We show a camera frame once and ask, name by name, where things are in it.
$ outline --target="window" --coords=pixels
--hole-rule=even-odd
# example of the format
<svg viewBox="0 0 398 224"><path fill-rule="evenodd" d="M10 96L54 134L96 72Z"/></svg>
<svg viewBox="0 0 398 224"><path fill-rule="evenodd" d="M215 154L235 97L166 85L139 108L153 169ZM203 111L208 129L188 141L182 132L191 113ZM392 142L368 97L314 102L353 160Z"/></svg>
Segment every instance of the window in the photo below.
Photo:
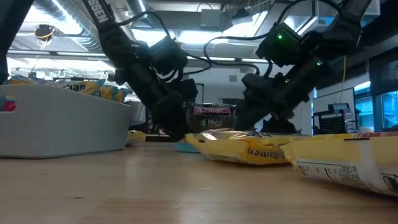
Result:
<svg viewBox="0 0 398 224"><path fill-rule="evenodd" d="M382 98L383 128L398 125L398 91L385 93Z"/></svg>
<svg viewBox="0 0 398 224"><path fill-rule="evenodd" d="M361 128L374 129L373 99L370 94L370 86L371 82L365 82L354 88L358 130Z"/></svg>

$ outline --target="snack bag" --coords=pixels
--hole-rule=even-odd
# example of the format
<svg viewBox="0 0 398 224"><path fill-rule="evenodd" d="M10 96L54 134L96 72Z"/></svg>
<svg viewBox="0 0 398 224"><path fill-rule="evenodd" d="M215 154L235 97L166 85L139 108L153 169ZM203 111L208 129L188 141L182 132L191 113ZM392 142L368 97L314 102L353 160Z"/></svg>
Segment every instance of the snack bag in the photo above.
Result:
<svg viewBox="0 0 398 224"><path fill-rule="evenodd" d="M129 93L129 90L122 88L119 90L119 92L115 96L115 100L118 103L124 103L124 99L126 98L127 94Z"/></svg>
<svg viewBox="0 0 398 224"><path fill-rule="evenodd" d="M13 75L10 79L4 81L3 85L37 85L35 80L22 75Z"/></svg>
<svg viewBox="0 0 398 224"><path fill-rule="evenodd" d="M398 196L398 132L326 134L282 146L296 171Z"/></svg>
<svg viewBox="0 0 398 224"><path fill-rule="evenodd" d="M80 81L80 82L58 82L68 90L78 91L80 93L95 96L98 90L104 85L105 79L93 81Z"/></svg>
<svg viewBox="0 0 398 224"><path fill-rule="evenodd" d="M228 131L227 129L185 135L188 143L211 160L255 165L289 163L280 147L294 139L302 138L307 138L307 136Z"/></svg>
<svg viewBox="0 0 398 224"><path fill-rule="evenodd" d="M116 95L118 93L119 88L117 88L116 86L103 85L101 86L101 88L99 88L96 95L102 99L116 101Z"/></svg>
<svg viewBox="0 0 398 224"><path fill-rule="evenodd" d="M140 131L130 131L127 135L126 146L135 146L139 142L145 142L147 135Z"/></svg>
<svg viewBox="0 0 398 224"><path fill-rule="evenodd" d="M234 128L235 106L187 103L187 121L194 133L209 129Z"/></svg>

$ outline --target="blue object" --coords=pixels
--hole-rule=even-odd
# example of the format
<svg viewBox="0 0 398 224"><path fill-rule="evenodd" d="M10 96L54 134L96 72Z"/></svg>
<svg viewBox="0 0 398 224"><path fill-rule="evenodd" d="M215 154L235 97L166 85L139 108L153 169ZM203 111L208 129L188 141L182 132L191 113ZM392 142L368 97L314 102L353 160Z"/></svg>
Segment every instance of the blue object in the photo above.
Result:
<svg viewBox="0 0 398 224"><path fill-rule="evenodd" d="M177 148L178 152L200 153L198 149L185 142L178 142L176 143L175 147Z"/></svg>

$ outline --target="red object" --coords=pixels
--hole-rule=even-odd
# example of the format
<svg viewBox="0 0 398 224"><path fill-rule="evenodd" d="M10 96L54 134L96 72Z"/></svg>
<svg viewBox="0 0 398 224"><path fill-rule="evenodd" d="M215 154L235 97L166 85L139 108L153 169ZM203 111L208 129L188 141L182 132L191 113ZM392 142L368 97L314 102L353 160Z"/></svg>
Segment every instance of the red object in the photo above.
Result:
<svg viewBox="0 0 398 224"><path fill-rule="evenodd" d="M2 107L3 111L12 112L17 108L17 103L15 101L6 101Z"/></svg>

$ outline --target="black cable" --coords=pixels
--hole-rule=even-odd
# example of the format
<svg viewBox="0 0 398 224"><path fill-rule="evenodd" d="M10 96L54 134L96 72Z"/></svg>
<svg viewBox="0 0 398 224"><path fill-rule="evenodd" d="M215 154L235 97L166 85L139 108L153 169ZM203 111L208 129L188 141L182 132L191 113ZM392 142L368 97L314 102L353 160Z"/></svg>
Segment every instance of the black cable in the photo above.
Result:
<svg viewBox="0 0 398 224"><path fill-rule="evenodd" d="M129 24L129 23L131 23L131 22L136 21L137 19L139 19L140 17L142 17L142 16L144 16L144 15L153 15L153 16L155 16L156 19L160 22L160 24L161 24L161 26L162 26L164 32L166 32L166 34L171 38L170 32L169 32L169 30L167 29L166 25L164 24L162 18L160 18L160 16L158 16L154 11L140 12L139 14L137 14L136 16L131 17L131 18L128 19L128 20L125 20L125 21L123 21L123 22L118 22L118 23L116 23L116 25L117 25L117 26L124 26L124 25L127 25L127 24Z"/></svg>
<svg viewBox="0 0 398 224"><path fill-rule="evenodd" d="M272 72L272 68L273 68L274 64L270 60L268 60L268 59L266 59L266 60L268 62L268 68L267 68L267 71L265 72L265 74L263 75L263 77L264 78L269 78L269 75Z"/></svg>
<svg viewBox="0 0 398 224"><path fill-rule="evenodd" d="M206 60L206 59L204 59L204 58L201 58L201 57L198 57L198 56L194 56L194 55L192 55L192 54L190 54L190 53L188 53L188 52L186 52L186 53L187 53L187 55L188 55L189 57L192 57L192 58L195 58L195 59L197 59L197 60L201 60L201 61L203 61L203 62L206 62L208 65L207 65L206 68L203 68L203 69L200 69L200 70L197 70L197 71L185 72L184 75L193 75L193 74L201 73L201 72L204 72L204 71L209 70L209 69L211 68L211 62L209 62L208 60Z"/></svg>
<svg viewBox="0 0 398 224"><path fill-rule="evenodd" d="M206 59L215 65L222 65L222 66L246 66L246 67L252 67L256 70L256 75L260 75L260 69L259 67L252 65L250 63L238 63L238 62L231 62L231 63L221 63L221 62L216 62L214 60L212 60L209 55L207 54L207 46L210 44L211 41L216 40L216 39L224 39L225 37L215 37L211 40L209 40L209 42L207 42L203 48L203 54L205 55Z"/></svg>
<svg viewBox="0 0 398 224"><path fill-rule="evenodd" d="M210 9L213 9L213 7L212 7L210 4L208 4L207 2L200 2L199 5L198 5L198 7L197 7L197 11L199 10L199 7L200 7L203 3L205 3L206 5L208 5L208 6L210 7Z"/></svg>

